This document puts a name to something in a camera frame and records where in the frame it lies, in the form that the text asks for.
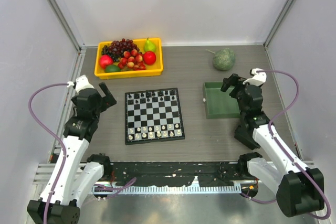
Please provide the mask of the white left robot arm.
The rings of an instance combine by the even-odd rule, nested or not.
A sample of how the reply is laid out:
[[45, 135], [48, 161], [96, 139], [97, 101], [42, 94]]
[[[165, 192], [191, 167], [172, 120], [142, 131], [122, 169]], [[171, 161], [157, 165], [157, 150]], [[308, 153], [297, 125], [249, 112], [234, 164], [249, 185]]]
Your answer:
[[67, 86], [76, 91], [71, 99], [73, 113], [59, 139], [61, 153], [53, 173], [39, 199], [28, 203], [27, 212], [34, 223], [78, 223], [80, 208], [94, 184], [112, 176], [110, 158], [104, 154], [92, 154], [81, 174], [76, 173], [101, 113], [117, 101], [103, 82], [99, 84], [101, 93], [83, 77]]

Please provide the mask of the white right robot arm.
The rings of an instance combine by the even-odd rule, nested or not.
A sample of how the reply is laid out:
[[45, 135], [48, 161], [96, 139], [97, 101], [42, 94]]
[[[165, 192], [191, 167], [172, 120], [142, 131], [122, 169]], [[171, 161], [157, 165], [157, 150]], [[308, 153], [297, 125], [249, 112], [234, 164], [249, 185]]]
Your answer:
[[251, 78], [237, 74], [223, 80], [222, 92], [232, 89], [230, 97], [238, 103], [240, 124], [234, 137], [249, 149], [263, 148], [272, 164], [258, 153], [239, 158], [237, 172], [240, 177], [252, 176], [261, 180], [276, 196], [282, 213], [287, 217], [310, 214], [330, 206], [324, 195], [324, 176], [318, 168], [309, 168], [285, 144], [274, 123], [262, 110], [262, 85], [266, 71], [251, 69]]

